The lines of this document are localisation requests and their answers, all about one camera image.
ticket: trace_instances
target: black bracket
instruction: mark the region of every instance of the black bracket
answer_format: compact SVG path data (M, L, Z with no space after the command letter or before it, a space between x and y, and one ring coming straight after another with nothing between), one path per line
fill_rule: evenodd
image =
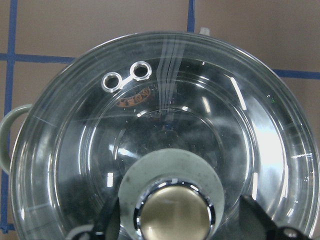
M93 227L71 237L72 240L117 240L120 232L119 198L105 201Z
M246 240L311 240L299 230L277 225L251 197L241 196L239 223Z

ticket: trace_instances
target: glass pot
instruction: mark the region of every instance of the glass pot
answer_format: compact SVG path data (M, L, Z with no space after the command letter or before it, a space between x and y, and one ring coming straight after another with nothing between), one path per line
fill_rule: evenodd
M141 33L51 81L16 140L10 186L22 240L66 239L118 197L123 240L157 239L157 226L176 239L244 239L241 195L311 235L319 156L296 99L258 59L204 35Z

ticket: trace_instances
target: brass knob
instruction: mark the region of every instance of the brass knob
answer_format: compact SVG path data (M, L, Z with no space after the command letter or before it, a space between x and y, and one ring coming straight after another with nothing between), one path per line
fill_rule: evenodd
M185 186L167 186L143 205L140 230L146 240L203 240L211 216L203 198Z

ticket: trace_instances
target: pot handle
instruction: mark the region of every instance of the pot handle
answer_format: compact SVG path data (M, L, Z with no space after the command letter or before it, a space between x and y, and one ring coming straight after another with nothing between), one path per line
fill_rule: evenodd
M12 109L0 122L0 168L8 175L10 172L11 159L8 153L7 139L10 128L14 121L22 114L29 112L31 107L31 104L27 104Z

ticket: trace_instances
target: blue line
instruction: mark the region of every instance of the blue line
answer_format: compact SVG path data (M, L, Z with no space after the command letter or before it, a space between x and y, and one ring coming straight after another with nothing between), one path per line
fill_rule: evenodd
M6 53L0 53L0 61L7 61L8 56Z
M16 54L16 62L69 64L75 57Z
M12 93L13 93L13 79L15 66L15 47L16 47L16 26L17 26L17 9L18 0L10 1L10 16L9 16L9 33L8 33L8 53L5 76L5 96L4 96L4 114L10 112L12 108ZM9 177L2 171L1 173L1 220L0 228L6 234L13 225L8 224L8 186Z
M195 32L195 22L195 0L189 0L188 20L186 26L187 32Z
M273 69L273 71L281 78L320 80L320 72L316 72L316 71L295 71L295 70L281 70L281 69Z

